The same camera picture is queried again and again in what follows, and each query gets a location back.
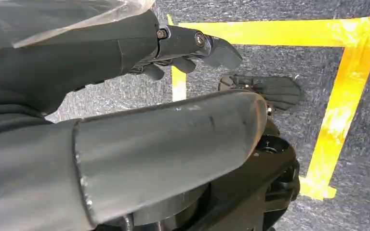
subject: metal screw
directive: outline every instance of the metal screw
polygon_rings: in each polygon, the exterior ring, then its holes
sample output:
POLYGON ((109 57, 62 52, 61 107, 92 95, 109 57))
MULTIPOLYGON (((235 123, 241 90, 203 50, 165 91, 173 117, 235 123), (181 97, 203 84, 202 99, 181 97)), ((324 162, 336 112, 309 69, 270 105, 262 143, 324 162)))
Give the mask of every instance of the metal screw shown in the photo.
POLYGON ((267 105, 267 115, 271 116, 273 112, 274 112, 273 106, 267 105))
POLYGON ((164 39, 168 36, 167 32, 164 29, 157 31, 157 38, 164 39))
POLYGON ((205 46, 205 36, 202 33, 197 32, 195 34, 195 41, 197 43, 197 46, 199 47, 205 46))

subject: floor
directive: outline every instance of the floor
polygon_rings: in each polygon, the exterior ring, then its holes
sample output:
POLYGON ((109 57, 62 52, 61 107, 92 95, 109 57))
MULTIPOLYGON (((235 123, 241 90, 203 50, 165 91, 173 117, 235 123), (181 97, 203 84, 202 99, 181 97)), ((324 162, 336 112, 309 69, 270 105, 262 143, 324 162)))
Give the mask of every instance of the floor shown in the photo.
MULTIPOLYGON (((370 0, 157 0, 154 12, 162 24, 261 20, 341 19, 370 16, 370 0)), ((235 70, 241 75, 294 78, 304 91, 299 105, 274 115, 282 136, 296 149, 302 173, 308 169, 342 48, 243 46, 235 70)), ((70 93, 52 121, 167 103, 172 100, 170 69, 154 82, 144 76, 123 76, 70 93)), ((188 97, 217 90, 224 69, 202 63, 187 77, 188 97)), ((299 196, 278 222, 278 231, 370 231, 370 77, 340 154, 330 186, 333 199, 299 196)))

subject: robotic hand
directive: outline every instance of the robotic hand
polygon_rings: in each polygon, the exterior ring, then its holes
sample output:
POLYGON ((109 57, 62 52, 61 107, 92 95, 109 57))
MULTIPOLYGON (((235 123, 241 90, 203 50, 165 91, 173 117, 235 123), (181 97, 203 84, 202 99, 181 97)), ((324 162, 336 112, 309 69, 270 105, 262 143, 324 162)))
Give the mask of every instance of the robotic hand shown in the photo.
POLYGON ((299 191, 292 147, 247 90, 51 124, 65 95, 126 73, 160 79, 223 39, 154 14, 0 49, 0 231, 268 230, 299 191))

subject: black plastic part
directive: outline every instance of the black plastic part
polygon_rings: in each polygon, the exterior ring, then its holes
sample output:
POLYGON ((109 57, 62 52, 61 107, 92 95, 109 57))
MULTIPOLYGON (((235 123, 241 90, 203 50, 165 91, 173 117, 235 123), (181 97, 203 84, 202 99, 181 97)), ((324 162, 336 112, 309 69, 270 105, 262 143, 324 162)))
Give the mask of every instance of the black plastic part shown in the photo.
POLYGON ((157 202, 132 213, 135 226, 156 223, 171 218, 186 210, 198 201, 207 189, 207 184, 157 202))
POLYGON ((95 227, 86 213, 75 165, 75 123, 0 133, 0 231, 95 227))
POLYGON ((178 70, 180 70, 180 71, 182 71, 186 74, 189 74, 189 73, 193 72, 196 68, 196 65, 193 61, 191 61, 189 59, 185 59, 183 57, 173 59, 172 60, 172 65, 175 66, 176 68, 178 68, 178 70))
POLYGON ((144 67, 143 73, 149 76, 152 80, 160 80, 164 77, 165 72, 154 64, 149 64, 144 67))
POLYGON ((280 131, 278 130, 277 126, 273 123, 273 121, 270 118, 267 118, 266 127, 263 132, 264 135, 273 135, 273 136, 279 136, 280 131))
POLYGON ((59 124, 33 114, 0 113, 0 231, 124 220, 238 168, 266 122, 246 90, 59 124))
POLYGON ((198 30, 178 26, 164 26, 168 37, 159 41, 156 59, 172 59, 195 53, 201 49, 195 42, 198 30))
POLYGON ((113 221, 98 225, 95 231, 134 231, 134 218, 132 214, 127 214, 113 221))
POLYGON ((289 77, 252 77, 224 75, 218 90, 246 89, 259 93, 268 104, 280 110, 287 110, 298 104, 301 89, 289 77))
POLYGON ((206 212, 186 231, 271 229, 299 193, 299 166, 290 145, 282 152, 254 153, 240 168, 211 182, 206 212))
POLYGON ((283 153, 289 146, 289 143, 280 137, 263 135, 259 143, 257 143, 256 150, 267 153, 283 153))
POLYGON ((239 167, 265 123, 264 99, 246 90, 85 119, 76 152, 94 220, 115 219, 239 167))
POLYGON ((210 44, 211 52, 208 57, 203 57, 202 60, 210 66, 218 67, 222 65, 227 69, 233 70, 243 61, 236 48, 224 39, 206 36, 206 44, 210 44))

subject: yellow tape line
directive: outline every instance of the yellow tape line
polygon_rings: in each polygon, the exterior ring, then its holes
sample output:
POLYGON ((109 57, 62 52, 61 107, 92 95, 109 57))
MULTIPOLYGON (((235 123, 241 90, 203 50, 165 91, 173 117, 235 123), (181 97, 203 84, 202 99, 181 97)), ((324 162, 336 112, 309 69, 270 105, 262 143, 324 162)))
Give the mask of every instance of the yellow tape line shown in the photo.
MULTIPOLYGON (((335 165, 370 73, 370 17, 337 20, 181 23, 232 44, 345 47, 301 194, 333 198, 335 165)), ((186 76, 172 72, 172 95, 186 96, 186 76)))
POLYGON ((173 23, 171 15, 167 14, 167 18, 168 18, 168 25, 174 26, 175 24, 173 23))

